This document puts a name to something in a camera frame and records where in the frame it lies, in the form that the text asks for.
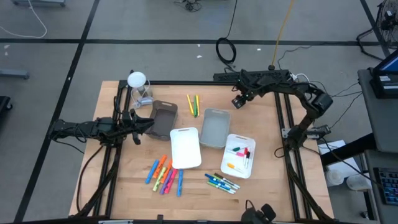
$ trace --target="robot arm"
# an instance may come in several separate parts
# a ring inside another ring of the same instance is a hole
[[[298,149],[307,139],[306,131],[315,119],[322,116],[330,107],[333,100],[321,89],[311,83],[295,83],[287,70],[269,71],[261,77],[249,76],[245,70],[241,70],[238,82],[233,91],[240,91],[241,95],[232,100],[232,104],[239,109],[252,101],[255,96],[263,97],[266,93],[286,93],[295,95],[307,111],[300,124],[294,126],[287,133],[287,142],[293,149]],[[306,94],[315,96],[313,100],[308,100]]]
[[[134,109],[122,112],[122,118],[119,123],[112,118],[97,118],[95,121],[83,123],[65,122],[58,120],[53,123],[49,132],[50,139],[66,138],[74,136],[78,139],[97,139],[103,146],[114,147],[119,141],[122,141],[128,134],[132,134],[134,142],[139,145],[141,142],[138,134],[150,128],[154,123],[152,118],[140,118]]]

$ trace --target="concrete floor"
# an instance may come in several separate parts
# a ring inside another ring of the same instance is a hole
[[[376,16],[380,1],[368,0]],[[67,0],[66,8],[35,7],[49,32],[46,39],[79,39],[94,0]],[[101,0],[88,34],[89,39],[217,39],[228,32],[234,1],[203,0],[201,11],[189,13],[172,0]],[[230,39],[275,40],[289,0],[239,1]],[[0,26],[25,35],[40,35],[42,28],[32,12],[10,1],[0,2]],[[296,1],[285,27],[283,40],[355,40],[370,28],[359,1]],[[0,39],[14,38],[0,30]],[[365,40],[376,41],[374,34]],[[14,109],[0,130],[0,223],[12,222],[77,44],[0,44],[0,67],[26,69],[29,80],[0,78],[0,95],[12,97]],[[284,50],[296,45],[281,45]],[[273,45],[237,45],[236,67],[266,70]],[[382,57],[380,47],[366,47]],[[305,73],[325,84],[334,94],[357,81],[357,70],[373,67],[377,60],[363,55],[356,46],[314,46],[287,53],[282,68]],[[212,80],[223,72],[213,44],[85,44],[60,118],[86,121],[93,116],[103,80],[125,79],[134,69],[151,80]],[[354,96],[338,98],[317,125],[333,124]],[[362,97],[327,136],[328,140],[355,140],[371,132]],[[85,146],[74,139],[84,150]],[[25,221],[66,217],[72,202],[82,155],[68,146],[51,143],[30,201]],[[345,186],[330,188],[335,217],[341,221],[363,220],[363,195]]]

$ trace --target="yellow marker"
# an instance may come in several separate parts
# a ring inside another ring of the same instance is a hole
[[[193,115],[193,108],[192,108],[192,104],[191,104],[191,99],[189,98],[188,94],[187,94],[187,99],[188,99],[188,103],[189,103],[189,108],[191,109],[191,114]]]
[[[165,171],[166,171],[166,167],[163,167],[162,171],[160,172],[159,176],[157,177],[157,180],[156,180],[156,183],[154,185],[154,188],[152,189],[153,191],[157,191],[157,188],[160,185],[160,180],[162,179],[163,174],[164,174]]]
[[[241,169],[235,167],[233,164],[227,163],[227,165],[228,165],[229,168],[232,168],[232,169],[234,169],[234,170],[236,170],[236,171],[238,171],[238,172],[243,174],[243,171]]]
[[[198,116],[200,115],[200,109],[199,109],[199,95],[197,95],[197,110],[198,110]]]

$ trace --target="blue highlighter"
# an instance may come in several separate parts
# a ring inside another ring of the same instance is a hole
[[[150,183],[150,180],[151,180],[152,176],[154,175],[154,172],[155,172],[156,167],[157,167],[158,164],[159,164],[159,160],[157,159],[157,160],[155,160],[155,163],[152,166],[152,169],[150,170],[147,179],[145,180],[145,184],[149,184]]]
[[[182,191],[182,175],[183,175],[183,170],[180,169],[180,175],[179,175],[179,177],[178,177],[177,197],[181,197],[181,191]]]

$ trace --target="wooden tabletop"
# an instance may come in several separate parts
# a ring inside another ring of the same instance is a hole
[[[117,86],[118,82],[103,82],[94,118],[112,115],[113,97],[116,95]],[[185,170],[182,196],[176,196],[176,182],[169,194],[160,195],[159,190],[152,191],[155,181],[152,180],[146,185],[145,179],[155,159],[160,159],[164,154],[168,156],[166,164],[171,159],[170,141],[155,140],[144,134],[140,136],[141,145],[137,146],[131,136],[128,136],[123,142],[111,218],[153,220],[158,214],[163,214],[165,220],[238,221],[244,211],[245,201],[249,199],[257,209],[265,203],[271,205],[277,214],[277,221],[294,220],[284,159],[274,156],[275,149],[282,146],[274,94],[266,94],[263,98],[256,97],[237,110],[231,103],[236,96],[236,93],[231,91],[231,86],[153,85],[151,88],[156,100],[175,103],[178,106],[175,128],[195,127],[200,133],[206,108],[227,110],[231,114],[229,132],[256,141],[252,174],[248,179],[225,175],[241,186],[234,195],[207,185],[205,173],[222,174],[220,165],[223,149],[201,146],[202,163],[197,168]],[[190,114],[186,94],[200,96],[199,117],[194,118]],[[294,120],[298,123],[304,117],[305,110],[296,97],[291,96],[290,100]],[[151,110],[152,106],[143,106],[136,111],[139,116],[149,117]],[[305,146],[317,150],[315,141],[307,141]],[[98,148],[98,141],[88,141],[82,166]],[[83,174],[80,207],[84,206],[98,186],[104,152],[103,149],[94,157]],[[332,217],[320,157],[308,150],[302,149],[300,152],[307,189],[325,213]],[[105,190],[100,214],[104,214],[107,195],[108,191]],[[301,202],[301,194],[297,194],[297,198]],[[70,214],[75,213],[76,194],[70,209]],[[300,209],[300,214],[304,217],[303,209]]]

